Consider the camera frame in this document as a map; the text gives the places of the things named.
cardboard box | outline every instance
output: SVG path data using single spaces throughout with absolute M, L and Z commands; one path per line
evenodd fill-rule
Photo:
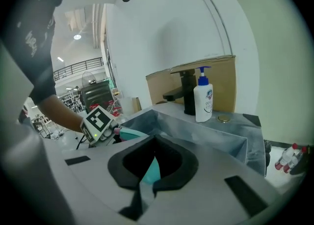
M 137 113 L 140 110 L 142 110 L 141 104 L 139 102 L 139 98 L 132 98 L 132 103 L 133 103 L 134 113 Z
M 211 66 L 211 68 L 205 69 L 205 75 L 213 85 L 213 109 L 215 111 L 234 112 L 236 104 L 236 66 L 234 55 L 202 59 L 146 76 L 152 103 L 156 104 L 159 101 L 163 101 L 162 95 L 164 93 L 182 86 L 180 75 L 171 73 L 195 69 L 201 66 Z M 200 69 L 195 69 L 197 84 L 200 75 Z M 176 100 L 176 102 L 184 103 L 183 98 Z

white soap bottle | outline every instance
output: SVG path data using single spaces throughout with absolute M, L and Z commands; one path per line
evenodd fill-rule
M 212 115 L 213 88 L 204 75 L 204 68 L 210 68 L 210 66 L 198 68 L 201 70 L 201 76 L 198 79 L 198 86 L 194 88 L 195 115 L 196 122 L 205 122 Z

faucet handle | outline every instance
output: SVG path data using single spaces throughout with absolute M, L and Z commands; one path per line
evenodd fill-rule
M 173 73 L 170 73 L 170 74 L 177 74 L 177 73 L 180 73 L 180 77 L 193 76 L 195 74 L 195 69 L 177 71 L 177 72 L 173 72 Z

faucet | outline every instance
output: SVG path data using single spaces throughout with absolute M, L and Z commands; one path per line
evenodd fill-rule
M 195 115 L 195 102 L 193 89 L 196 87 L 195 70 L 184 70 L 171 74 L 180 73 L 182 87 L 176 88 L 162 95 L 167 101 L 175 101 L 176 99 L 184 99 L 184 113 Z

ceiling light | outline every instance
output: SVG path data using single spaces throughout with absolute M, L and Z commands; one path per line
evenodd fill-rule
M 75 35 L 73 38 L 75 39 L 75 40 L 78 40 L 78 39 L 80 39 L 82 36 L 81 35 Z

